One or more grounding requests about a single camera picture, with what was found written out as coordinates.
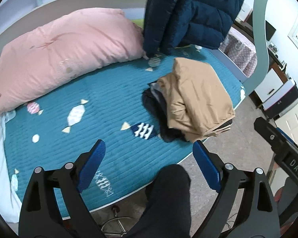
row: person's leg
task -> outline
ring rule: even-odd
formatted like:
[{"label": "person's leg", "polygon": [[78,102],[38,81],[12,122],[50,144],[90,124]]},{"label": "person's leg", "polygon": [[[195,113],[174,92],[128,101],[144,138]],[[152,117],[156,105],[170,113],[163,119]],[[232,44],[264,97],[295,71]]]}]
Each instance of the person's leg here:
[{"label": "person's leg", "polygon": [[189,238],[190,177],[182,166],[162,168],[146,188],[148,203],[128,238]]}]

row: cable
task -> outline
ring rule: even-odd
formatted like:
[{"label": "cable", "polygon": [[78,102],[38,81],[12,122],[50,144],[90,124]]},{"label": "cable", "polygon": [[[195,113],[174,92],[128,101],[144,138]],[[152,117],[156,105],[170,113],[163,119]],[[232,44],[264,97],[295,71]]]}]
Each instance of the cable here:
[{"label": "cable", "polygon": [[235,213],[234,215],[230,216],[230,217],[228,218],[228,220],[226,221],[226,224],[227,224],[227,226],[228,226],[229,229],[232,229],[231,226],[230,226],[230,224],[229,224],[229,222],[233,222],[233,223],[235,223],[235,221],[229,221],[229,220],[230,220],[233,216],[235,216],[235,215],[237,215],[237,213]]},{"label": "cable", "polygon": [[232,216],[230,216],[229,218],[228,218],[228,220],[230,220],[233,216],[235,216],[235,215],[237,215],[237,213],[235,213],[234,215],[232,215]]}]

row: white bed frame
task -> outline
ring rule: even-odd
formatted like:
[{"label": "white bed frame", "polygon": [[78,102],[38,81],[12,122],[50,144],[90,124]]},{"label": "white bed frame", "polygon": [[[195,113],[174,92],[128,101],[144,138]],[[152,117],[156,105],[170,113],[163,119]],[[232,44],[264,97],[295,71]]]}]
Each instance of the white bed frame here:
[{"label": "white bed frame", "polygon": [[[126,17],[143,19],[146,0],[3,0],[0,3],[0,54],[3,47],[16,37],[42,26],[72,11],[82,8],[120,8]],[[255,0],[253,18],[254,42],[258,58],[257,67],[250,78],[221,51],[212,53],[243,84],[250,94],[268,72],[269,57],[265,34],[265,10],[267,0]]]}]

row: navy down jacket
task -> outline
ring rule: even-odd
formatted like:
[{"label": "navy down jacket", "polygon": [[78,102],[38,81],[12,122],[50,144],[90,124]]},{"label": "navy down jacket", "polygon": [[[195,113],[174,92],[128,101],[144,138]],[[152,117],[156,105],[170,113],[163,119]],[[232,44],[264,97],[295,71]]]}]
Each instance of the navy down jacket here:
[{"label": "navy down jacket", "polygon": [[195,44],[218,49],[244,0],[147,0],[144,50],[168,54],[172,47]]}]

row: tiled floor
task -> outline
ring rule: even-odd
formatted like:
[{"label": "tiled floor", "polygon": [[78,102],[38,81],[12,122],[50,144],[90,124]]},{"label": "tiled floor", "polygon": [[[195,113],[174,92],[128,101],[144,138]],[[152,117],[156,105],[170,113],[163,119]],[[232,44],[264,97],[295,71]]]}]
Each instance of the tiled floor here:
[{"label": "tiled floor", "polygon": [[[236,110],[232,129],[218,137],[210,138],[206,141],[205,146],[210,152],[216,152],[224,162],[230,162],[238,169],[253,171],[256,167],[261,167],[267,172],[273,152],[269,144],[253,128],[253,123],[259,116],[262,116],[261,111],[255,109],[251,100],[246,98]],[[181,165],[192,179],[190,190],[191,234],[194,234],[209,212],[216,198],[216,193],[208,187],[192,155],[184,160]],[[242,193],[239,192],[231,215],[237,213],[241,199]],[[145,193],[141,190],[117,203],[121,209],[118,215],[140,218],[145,209],[145,203]],[[94,212],[93,217],[98,223],[112,218],[110,207]]]}]

